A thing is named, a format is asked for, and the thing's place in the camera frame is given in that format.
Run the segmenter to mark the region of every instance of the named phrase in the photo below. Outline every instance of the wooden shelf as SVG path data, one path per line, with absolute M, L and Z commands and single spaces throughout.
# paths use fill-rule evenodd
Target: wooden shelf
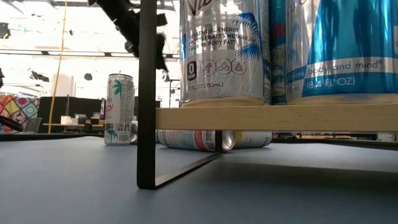
M 156 128 L 398 132 L 398 104 L 159 108 Z

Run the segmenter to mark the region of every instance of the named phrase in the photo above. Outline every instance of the gray table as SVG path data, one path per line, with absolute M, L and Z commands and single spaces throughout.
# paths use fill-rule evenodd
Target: gray table
M 164 188 L 136 187 L 136 148 L 0 142 L 0 223 L 398 223 L 398 152 L 326 144 L 231 151 Z M 157 149 L 158 174 L 206 157 Z

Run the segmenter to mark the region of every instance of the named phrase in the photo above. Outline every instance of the metal leg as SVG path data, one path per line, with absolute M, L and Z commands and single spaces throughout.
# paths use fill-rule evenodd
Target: metal leg
M 171 174 L 155 178 L 155 68 L 156 68 L 156 0 L 141 1 L 139 44 L 139 95 L 137 144 L 137 185 L 142 189 L 156 189 L 176 180 L 206 163 L 220 157 L 222 132 L 216 131 L 216 153 L 187 165 Z

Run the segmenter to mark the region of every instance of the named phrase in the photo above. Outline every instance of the colorful quilt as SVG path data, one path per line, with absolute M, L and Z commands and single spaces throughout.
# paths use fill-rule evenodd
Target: colorful quilt
M 37 117 L 39 102 L 39 98 L 2 96 L 0 97 L 0 115 L 12 118 L 25 127 L 29 118 Z M 5 131 L 12 131 L 12 129 L 0 124 L 0 132 Z

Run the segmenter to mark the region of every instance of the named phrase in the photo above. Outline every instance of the nutrition icon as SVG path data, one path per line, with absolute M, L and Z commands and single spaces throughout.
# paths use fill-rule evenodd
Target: nutrition icon
M 243 75 L 246 72 L 246 63 L 244 60 L 235 59 L 232 61 L 232 72 L 237 75 Z
M 216 72 L 216 62 L 213 60 L 205 60 L 200 65 L 201 74 L 204 76 L 210 76 Z
M 231 72 L 231 62 L 226 58 L 221 58 L 217 62 L 217 72 L 226 75 Z

